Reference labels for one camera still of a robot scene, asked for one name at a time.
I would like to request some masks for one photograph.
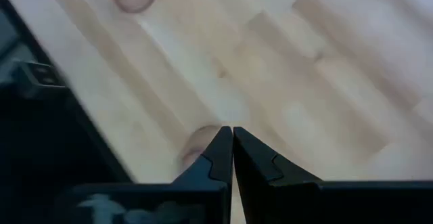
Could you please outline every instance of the black object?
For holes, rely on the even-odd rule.
[[[432,182],[322,181],[240,127],[223,127],[171,184],[72,189],[55,222],[229,223],[233,156],[247,223],[431,222]]]
[[[0,0],[2,224],[50,223],[53,200],[75,185],[132,182],[62,85],[11,3]]]

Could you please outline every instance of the black plastic part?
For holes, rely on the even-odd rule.
[[[275,223],[432,221],[432,182],[322,181],[276,187],[274,196]]]
[[[319,180],[265,145],[241,127],[235,127],[235,171],[247,223],[280,223],[275,185]],[[290,196],[281,197],[291,202]]]
[[[55,223],[229,223],[232,162],[233,135],[223,127],[173,183],[76,187],[60,197]]]
[[[101,161],[110,170],[110,175],[114,176],[115,182],[132,183],[133,180],[119,163],[102,136],[98,133],[95,125],[91,122],[78,100],[70,95],[64,107],[65,110],[69,112],[72,120],[76,121],[77,125],[86,133],[87,138],[91,142],[91,146],[94,147],[97,152],[98,158],[101,158]]]
[[[34,61],[15,61],[12,78],[24,99],[47,99],[64,94],[67,89],[50,65]]]
[[[209,177],[231,184],[233,174],[233,133],[230,127],[222,127],[202,154],[212,162]]]
[[[50,223],[53,200],[65,189],[118,181],[64,99],[29,101],[2,92],[0,223]]]

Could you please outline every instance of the light wood surface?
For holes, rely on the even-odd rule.
[[[433,0],[11,1],[138,182],[208,125],[323,179],[433,178]]]

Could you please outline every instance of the wooden floor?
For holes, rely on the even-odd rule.
[[[137,181],[207,125],[323,179],[433,178],[433,0],[12,2]]]

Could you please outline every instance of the black clip jaw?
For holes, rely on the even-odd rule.
[[[223,127],[171,184],[82,185],[60,196],[55,223],[230,223],[233,134]]]
[[[55,223],[229,223],[233,156],[247,223],[431,219],[432,182],[322,181],[245,129],[223,127],[171,184],[76,187],[57,202]]]

